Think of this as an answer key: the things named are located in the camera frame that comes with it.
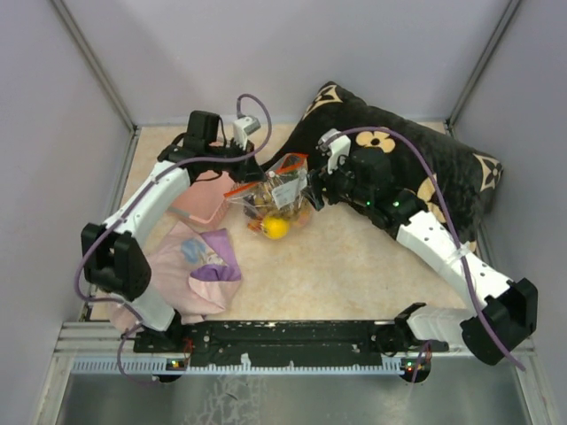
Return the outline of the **clear zip bag orange zipper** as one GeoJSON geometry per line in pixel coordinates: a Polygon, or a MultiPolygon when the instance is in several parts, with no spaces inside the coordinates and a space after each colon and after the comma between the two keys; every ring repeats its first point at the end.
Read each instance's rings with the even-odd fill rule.
{"type": "MultiPolygon", "coordinates": [[[[290,233],[293,229],[305,227],[310,221],[314,211],[313,206],[307,198],[307,172],[307,155],[303,153],[288,153],[282,156],[267,170],[264,180],[239,184],[233,190],[225,193],[224,198],[231,204],[239,205],[244,213],[244,197],[259,183],[269,183],[273,187],[271,195],[275,199],[278,207],[287,205],[292,202],[297,195],[301,195],[299,217],[293,221],[288,220],[291,224],[290,233]]],[[[251,219],[246,215],[245,217],[247,219],[247,227],[252,232],[264,236],[261,223],[265,217],[262,220],[251,219]]]]}

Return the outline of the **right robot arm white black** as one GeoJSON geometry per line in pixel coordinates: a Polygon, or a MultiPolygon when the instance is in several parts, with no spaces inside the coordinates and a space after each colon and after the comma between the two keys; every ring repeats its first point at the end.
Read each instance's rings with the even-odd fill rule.
{"type": "Polygon", "coordinates": [[[316,209],[348,203],[419,257],[466,305],[414,308],[395,329],[397,343],[409,351],[427,340],[463,344],[491,366],[513,360],[513,350],[537,328],[536,286],[511,280],[453,238],[422,199],[396,183],[383,152],[328,148],[317,158],[320,165],[308,175],[316,209]]]}

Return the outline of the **yellow lemon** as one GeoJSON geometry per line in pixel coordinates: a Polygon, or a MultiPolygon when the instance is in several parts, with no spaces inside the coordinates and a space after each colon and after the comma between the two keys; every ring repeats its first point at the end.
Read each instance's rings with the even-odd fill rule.
{"type": "Polygon", "coordinates": [[[261,228],[265,237],[279,240],[289,233],[291,224],[284,218],[267,216],[262,220],[261,228]]]}

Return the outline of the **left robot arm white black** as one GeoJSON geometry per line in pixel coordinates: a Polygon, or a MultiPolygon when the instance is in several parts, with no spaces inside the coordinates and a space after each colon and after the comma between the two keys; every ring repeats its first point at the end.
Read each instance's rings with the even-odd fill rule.
{"type": "Polygon", "coordinates": [[[126,204],[103,223],[89,223],[81,231],[82,259],[74,278],[106,292],[106,303],[124,306],[135,317],[134,328],[153,331],[154,343],[168,352],[183,344],[184,330],[176,324],[175,309],[151,286],[151,267],[143,252],[146,239],[201,174],[227,174],[234,182],[252,182],[261,175],[255,159],[259,148],[249,140],[260,122],[239,113],[226,143],[217,141],[220,124],[215,113],[192,112],[186,132],[161,151],[126,204]]]}

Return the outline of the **brown longan bunch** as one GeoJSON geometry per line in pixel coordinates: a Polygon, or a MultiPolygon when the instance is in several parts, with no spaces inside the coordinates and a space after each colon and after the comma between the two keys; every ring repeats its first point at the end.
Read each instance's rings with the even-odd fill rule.
{"type": "Polygon", "coordinates": [[[273,187],[269,183],[259,183],[251,189],[251,192],[244,197],[244,213],[248,218],[262,220],[264,217],[274,216],[289,221],[299,217],[301,207],[301,195],[287,205],[278,207],[275,199],[271,195],[273,187]]]}

